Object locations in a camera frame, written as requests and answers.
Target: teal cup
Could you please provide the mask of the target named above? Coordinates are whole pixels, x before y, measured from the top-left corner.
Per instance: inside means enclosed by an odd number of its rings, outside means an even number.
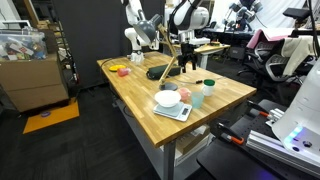
[[[204,95],[202,92],[192,92],[191,100],[192,100],[192,108],[200,108],[203,102]]]

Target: yellow object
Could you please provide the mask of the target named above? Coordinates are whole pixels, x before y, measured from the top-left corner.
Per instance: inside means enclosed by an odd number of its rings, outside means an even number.
[[[72,98],[68,106],[48,110],[51,114],[47,117],[42,117],[41,114],[28,118],[23,134],[42,129],[66,120],[79,116],[78,102],[74,102]]]
[[[109,71],[117,72],[117,70],[119,68],[126,68],[126,66],[125,65],[121,65],[121,64],[113,65],[113,66],[109,67]]]

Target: mug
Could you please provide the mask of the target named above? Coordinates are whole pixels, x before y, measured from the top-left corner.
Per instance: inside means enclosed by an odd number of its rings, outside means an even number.
[[[188,88],[180,88],[178,92],[181,95],[181,100],[186,101],[188,100],[189,96],[191,95],[191,91]]]
[[[213,93],[215,81],[213,79],[205,79],[203,81],[202,93],[205,96],[211,96]]]

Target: wooden table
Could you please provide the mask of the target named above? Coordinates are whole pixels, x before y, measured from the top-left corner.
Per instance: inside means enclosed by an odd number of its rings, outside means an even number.
[[[181,48],[180,45],[178,44],[174,44],[173,47]],[[226,48],[230,48],[230,45],[226,45],[226,44],[220,44],[220,46],[203,45],[195,49],[194,50],[195,53],[201,54],[201,61],[200,61],[199,67],[202,69],[206,69],[207,63],[208,63],[208,55],[222,51]]]
[[[104,74],[121,98],[121,100],[117,100],[120,109],[122,110],[121,107],[126,105],[134,115],[134,118],[125,117],[159,176],[163,179],[177,177],[173,163],[175,140],[179,136],[208,123],[256,92],[255,88],[228,78],[221,78],[221,75],[204,69],[198,68],[193,71],[191,64],[187,64],[187,73],[175,76],[175,78],[168,78],[167,81],[182,87],[183,84],[177,80],[196,82],[207,78],[216,79],[214,94],[205,97],[200,109],[192,109],[186,122],[154,114],[153,108],[157,104],[154,95],[159,92],[159,82],[147,79],[146,72],[150,67],[167,64],[170,59],[171,57],[167,55],[151,52],[145,53],[145,60],[140,66],[135,66],[125,57],[108,62],[105,62],[105,60],[98,61],[99,66],[103,64]],[[108,70],[110,66],[115,64],[126,65],[132,71],[127,76],[119,77],[117,73]],[[191,91],[201,91],[202,87],[201,84],[185,84],[184,86]],[[164,152],[159,150],[160,146],[164,146]]]

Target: dark floor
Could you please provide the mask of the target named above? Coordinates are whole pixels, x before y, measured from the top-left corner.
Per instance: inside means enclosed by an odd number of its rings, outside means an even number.
[[[208,70],[250,85],[250,73],[236,76],[242,68],[236,60],[208,64]],[[5,110],[0,115],[0,179],[159,179],[120,110],[112,106],[108,87],[91,92],[78,96],[80,117],[25,135],[27,116]],[[258,91],[251,99],[263,98],[272,97]],[[188,179],[213,178],[199,169]]]

